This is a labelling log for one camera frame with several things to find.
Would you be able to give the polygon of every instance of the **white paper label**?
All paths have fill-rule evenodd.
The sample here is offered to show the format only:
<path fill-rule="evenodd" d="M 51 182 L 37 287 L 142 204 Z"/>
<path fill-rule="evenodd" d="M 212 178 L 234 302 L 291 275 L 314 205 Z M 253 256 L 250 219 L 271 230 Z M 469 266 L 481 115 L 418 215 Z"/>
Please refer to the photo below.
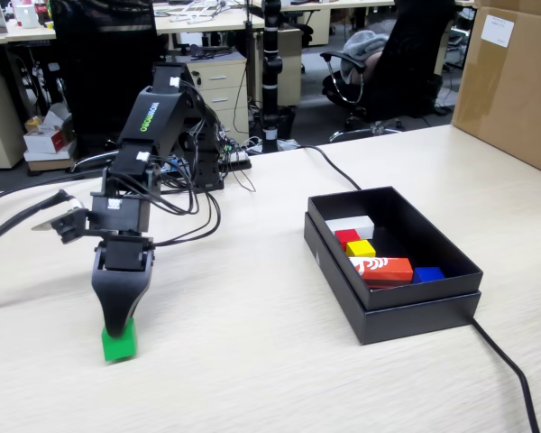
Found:
<path fill-rule="evenodd" d="M 509 46 L 511 34 L 513 33 L 513 27 L 515 27 L 515 23 L 512 21 L 503 20 L 502 18 L 497 18 L 493 15 L 487 15 L 481 39 L 507 48 Z"/>

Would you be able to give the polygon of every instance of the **red box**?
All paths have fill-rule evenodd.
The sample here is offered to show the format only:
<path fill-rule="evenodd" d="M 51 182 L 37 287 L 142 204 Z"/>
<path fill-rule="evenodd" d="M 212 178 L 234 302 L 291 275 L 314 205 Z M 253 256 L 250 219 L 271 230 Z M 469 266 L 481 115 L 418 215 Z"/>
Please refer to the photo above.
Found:
<path fill-rule="evenodd" d="M 372 289 L 390 289 L 410 284 L 413 268 L 408 259 L 349 257 L 361 278 Z"/>
<path fill-rule="evenodd" d="M 335 232 L 336 240 L 339 241 L 339 244 L 346 251 L 346 245 L 349 242 L 360 241 L 361 237 L 356 230 L 337 230 Z"/>

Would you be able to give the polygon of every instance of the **green cube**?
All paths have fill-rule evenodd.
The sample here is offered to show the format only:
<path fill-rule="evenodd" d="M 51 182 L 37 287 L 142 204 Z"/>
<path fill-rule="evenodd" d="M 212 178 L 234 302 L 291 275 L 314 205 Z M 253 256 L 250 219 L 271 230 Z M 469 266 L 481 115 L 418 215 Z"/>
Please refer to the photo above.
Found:
<path fill-rule="evenodd" d="M 130 318 L 124 332 L 118 338 L 112 338 L 102 330 L 102 347 L 105 350 L 106 361 L 128 358 L 136 355 L 136 330 L 134 329 L 134 318 Z"/>

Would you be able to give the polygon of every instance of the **black pole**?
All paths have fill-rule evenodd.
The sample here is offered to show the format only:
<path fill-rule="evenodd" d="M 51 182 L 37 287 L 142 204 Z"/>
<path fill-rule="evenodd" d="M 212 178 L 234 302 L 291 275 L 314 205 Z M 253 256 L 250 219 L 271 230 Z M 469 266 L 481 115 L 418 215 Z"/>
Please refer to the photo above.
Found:
<path fill-rule="evenodd" d="M 262 49 L 262 152 L 277 152 L 277 124 L 279 123 L 279 57 L 280 0 L 263 0 L 264 34 Z"/>

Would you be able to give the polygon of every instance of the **chair armrest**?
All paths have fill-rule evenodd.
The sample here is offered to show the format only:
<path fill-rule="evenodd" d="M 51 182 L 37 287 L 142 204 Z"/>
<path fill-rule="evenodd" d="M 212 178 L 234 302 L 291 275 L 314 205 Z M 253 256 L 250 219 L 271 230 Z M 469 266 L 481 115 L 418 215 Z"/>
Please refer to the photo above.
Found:
<path fill-rule="evenodd" d="M 354 65 L 354 68 L 357 69 L 357 72 L 359 72 L 359 74 L 362 74 L 367 69 L 367 66 L 363 62 L 355 60 L 351 56 L 347 56 L 346 54 L 342 54 L 341 52 L 321 52 L 321 57 L 325 59 L 327 63 L 330 62 L 331 58 L 333 57 L 338 57 L 339 59 L 350 61 Z"/>

